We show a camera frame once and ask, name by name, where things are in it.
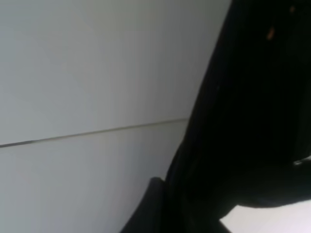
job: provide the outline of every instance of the black fabric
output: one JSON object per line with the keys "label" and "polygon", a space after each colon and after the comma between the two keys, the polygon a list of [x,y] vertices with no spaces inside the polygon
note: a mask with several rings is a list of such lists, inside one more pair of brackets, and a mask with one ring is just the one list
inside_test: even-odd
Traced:
{"label": "black fabric", "polygon": [[159,233],[161,229],[164,182],[152,178],[135,213],[121,233]]}
{"label": "black fabric", "polygon": [[165,180],[158,232],[225,233],[219,219],[237,204],[311,199],[310,62],[311,0],[232,2]]}

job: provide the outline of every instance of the black object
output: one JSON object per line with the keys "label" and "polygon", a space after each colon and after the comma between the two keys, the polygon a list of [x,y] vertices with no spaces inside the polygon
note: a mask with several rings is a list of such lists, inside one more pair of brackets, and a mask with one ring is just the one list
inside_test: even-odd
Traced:
{"label": "black object", "polygon": [[165,188],[150,187],[160,214],[122,233],[225,233],[237,204],[311,199],[310,61],[310,0],[233,1]]}

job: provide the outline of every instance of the black jacket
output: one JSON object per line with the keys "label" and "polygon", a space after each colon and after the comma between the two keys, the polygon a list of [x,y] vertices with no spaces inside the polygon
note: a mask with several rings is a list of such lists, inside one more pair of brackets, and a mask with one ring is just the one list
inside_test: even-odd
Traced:
{"label": "black jacket", "polygon": [[233,1],[167,178],[122,232],[227,232],[237,204],[310,199],[310,63],[309,0]]}

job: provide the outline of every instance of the white surface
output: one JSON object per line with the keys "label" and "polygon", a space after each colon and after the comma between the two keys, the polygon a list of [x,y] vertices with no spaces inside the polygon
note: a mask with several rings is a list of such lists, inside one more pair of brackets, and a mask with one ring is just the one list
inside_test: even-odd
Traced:
{"label": "white surface", "polygon": [[164,178],[185,123],[0,150],[0,231],[118,233]]}
{"label": "white surface", "polygon": [[237,206],[222,222],[232,233],[310,233],[311,201],[273,209]]}
{"label": "white surface", "polygon": [[188,117],[230,0],[1,0],[0,144]]}

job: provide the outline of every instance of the horizontal line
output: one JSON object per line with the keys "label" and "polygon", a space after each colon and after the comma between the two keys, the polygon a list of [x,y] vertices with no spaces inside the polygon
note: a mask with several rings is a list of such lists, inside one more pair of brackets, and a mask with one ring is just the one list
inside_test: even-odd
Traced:
{"label": "horizontal line", "polygon": [[38,139],[38,140],[2,144],[0,145],[0,148],[14,147],[14,146],[33,144],[33,143],[38,143],[38,142],[51,141],[51,140],[59,140],[59,139],[70,138],[70,137],[86,136],[86,135],[97,134],[97,133],[108,133],[108,132],[113,132],[113,131],[122,131],[122,130],[129,130],[129,129],[152,127],[152,126],[172,124],[172,123],[185,122],[185,121],[188,121],[188,119],[184,118],[184,119],[176,119],[176,120],[167,120],[167,121],[161,121],[161,122],[156,122],[156,123],[119,127],[119,128],[114,128],[114,129],[108,129],[108,130],[99,130],[99,131],[92,131],[92,132],[86,132],[86,133],[71,134],[71,135],[66,135],[66,136],[49,137],[49,138],[43,138],[43,139]]}

